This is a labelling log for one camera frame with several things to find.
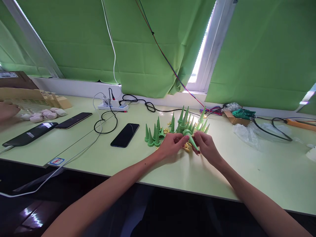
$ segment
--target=phone screen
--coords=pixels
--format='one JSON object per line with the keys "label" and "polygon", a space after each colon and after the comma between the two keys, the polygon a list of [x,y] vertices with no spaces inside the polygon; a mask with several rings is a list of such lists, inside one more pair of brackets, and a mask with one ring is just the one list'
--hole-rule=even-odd
{"label": "phone screen", "polygon": [[29,144],[30,142],[34,141],[35,139],[39,138],[43,134],[47,133],[48,131],[52,130],[58,123],[42,123],[25,133],[3,143],[3,146],[24,146]]}
{"label": "phone screen", "polygon": [[92,113],[83,112],[83,113],[77,114],[76,116],[58,124],[56,128],[63,128],[63,129],[70,128],[76,123],[79,123],[81,120],[84,120],[85,118],[89,117],[90,115],[92,115]]}
{"label": "phone screen", "polygon": [[132,137],[134,136],[138,128],[139,128],[139,124],[135,124],[135,123],[126,124],[126,126],[122,129],[122,131],[111,142],[111,146],[127,147],[127,145],[131,141]]}

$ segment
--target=power strip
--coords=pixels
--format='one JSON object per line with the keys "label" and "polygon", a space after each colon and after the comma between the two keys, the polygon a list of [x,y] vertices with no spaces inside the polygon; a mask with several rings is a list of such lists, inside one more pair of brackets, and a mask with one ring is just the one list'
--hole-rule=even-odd
{"label": "power strip", "polygon": [[[112,108],[112,110],[115,110],[115,111],[126,111],[129,109],[129,106],[126,104],[122,104],[119,107],[111,106],[111,108]],[[102,109],[102,110],[111,110],[111,108],[110,108],[110,106],[107,106],[103,103],[99,104],[99,106],[98,106],[98,109]]]}

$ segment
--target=left hand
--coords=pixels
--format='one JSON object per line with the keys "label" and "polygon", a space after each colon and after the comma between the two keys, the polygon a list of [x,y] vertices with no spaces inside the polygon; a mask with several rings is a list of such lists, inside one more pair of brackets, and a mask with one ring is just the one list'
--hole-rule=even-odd
{"label": "left hand", "polygon": [[175,155],[188,141],[189,136],[183,136],[182,133],[167,133],[164,141],[156,152],[163,158]]}

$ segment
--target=right hand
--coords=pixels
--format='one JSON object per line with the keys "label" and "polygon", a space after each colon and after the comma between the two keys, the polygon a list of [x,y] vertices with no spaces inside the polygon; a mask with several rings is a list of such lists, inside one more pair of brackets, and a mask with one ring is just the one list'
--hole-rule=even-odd
{"label": "right hand", "polygon": [[[200,151],[202,155],[208,160],[208,162],[217,167],[224,160],[219,154],[214,142],[213,138],[210,135],[207,135],[203,132],[196,131],[194,133],[194,141],[197,146],[200,147]],[[200,152],[193,148],[195,154],[199,154]]]}

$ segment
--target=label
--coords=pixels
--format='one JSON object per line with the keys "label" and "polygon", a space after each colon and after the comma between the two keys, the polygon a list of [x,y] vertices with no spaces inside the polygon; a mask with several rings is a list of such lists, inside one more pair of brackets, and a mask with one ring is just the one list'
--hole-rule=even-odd
{"label": "label", "polygon": [[0,78],[18,77],[15,72],[0,72]]}
{"label": "label", "polygon": [[63,163],[65,161],[65,159],[62,158],[55,158],[53,159],[50,164],[52,165],[60,165],[61,163]]}

